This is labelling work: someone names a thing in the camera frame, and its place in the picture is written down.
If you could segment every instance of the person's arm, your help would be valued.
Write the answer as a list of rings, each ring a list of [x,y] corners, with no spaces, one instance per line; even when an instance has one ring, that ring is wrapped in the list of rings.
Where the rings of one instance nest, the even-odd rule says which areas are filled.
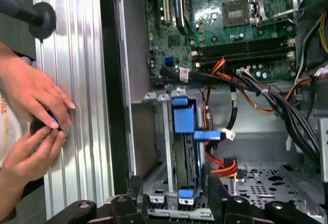
[[[0,170],[0,223],[19,202],[27,183],[47,173],[65,141],[63,131],[44,127],[34,135],[28,130],[13,145]]]
[[[21,199],[24,187],[17,186],[10,176],[0,171],[0,222],[5,219]]]
[[[19,58],[8,46],[0,42],[0,77],[5,77],[8,72],[7,66],[8,61],[11,59]]]
[[[39,69],[34,69],[0,42],[0,78],[16,110],[31,122],[35,117],[52,129],[73,126],[67,109],[75,109],[70,98]],[[48,113],[56,117],[58,123]]]

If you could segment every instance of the ribbed aluminum panel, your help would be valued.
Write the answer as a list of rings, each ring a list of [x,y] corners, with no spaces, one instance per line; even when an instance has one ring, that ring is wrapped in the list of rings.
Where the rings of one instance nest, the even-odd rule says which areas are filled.
[[[36,40],[40,69],[72,97],[71,129],[45,176],[47,218],[81,199],[99,206],[114,192],[99,0],[33,0],[56,11],[56,31]]]

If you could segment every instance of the motherboard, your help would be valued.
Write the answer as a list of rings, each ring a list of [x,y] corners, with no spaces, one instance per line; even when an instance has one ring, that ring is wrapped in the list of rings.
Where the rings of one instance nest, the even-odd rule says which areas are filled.
[[[247,68],[259,81],[295,76],[293,0],[146,0],[152,85],[163,88],[160,69],[209,73],[223,57],[223,72]]]

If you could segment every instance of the hand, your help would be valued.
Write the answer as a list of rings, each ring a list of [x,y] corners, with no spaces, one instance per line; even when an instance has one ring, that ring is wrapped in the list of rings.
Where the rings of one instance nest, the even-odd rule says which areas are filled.
[[[63,131],[44,127],[31,136],[28,130],[11,148],[6,156],[1,173],[6,176],[11,190],[19,190],[32,181],[43,177],[57,158],[65,142]],[[40,147],[33,150],[43,139]]]
[[[43,104],[54,114],[61,129],[66,131],[73,125],[67,107],[75,109],[74,103],[47,75],[19,57],[9,59],[3,67],[6,71],[2,72],[1,77],[6,92],[18,112],[28,121],[37,117],[48,127],[58,128]]]

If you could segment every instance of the green circuit board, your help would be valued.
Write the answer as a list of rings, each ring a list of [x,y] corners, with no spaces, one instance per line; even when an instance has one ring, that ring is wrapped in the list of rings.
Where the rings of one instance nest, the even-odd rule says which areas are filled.
[[[175,67],[198,71],[192,61],[191,49],[193,47],[229,45],[270,38],[290,38],[296,35],[295,26],[289,22],[263,27],[251,25],[249,23],[251,9],[248,0],[189,0],[189,2],[191,33],[184,36],[180,34],[175,24],[174,0],[169,0],[170,19],[166,22],[161,20],[160,29],[158,29],[158,25],[156,26],[157,11],[154,8],[154,3],[150,0],[146,1],[149,47],[153,52],[153,59],[150,61],[152,77],[160,77],[159,71],[165,63],[166,57],[173,59],[173,66]],[[164,3],[165,0],[158,0],[160,8],[163,7]],[[287,10],[291,3],[292,0],[266,0],[265,12],[267,15],[272,15],[281,10]],[[232,64],[231,68],[249,68],[251,66],[250,72],[258,80],[263,80],[262,74],[258,76],[257,73],[259,70],[263,72],[262,66],[266,66],[265,81],[275,82],[294,76],[294,72],[291,71],[291,62],[294,61],[293,57],[269,64],[266,64],[265,61],[261,64],[245,61],[244,63]]]

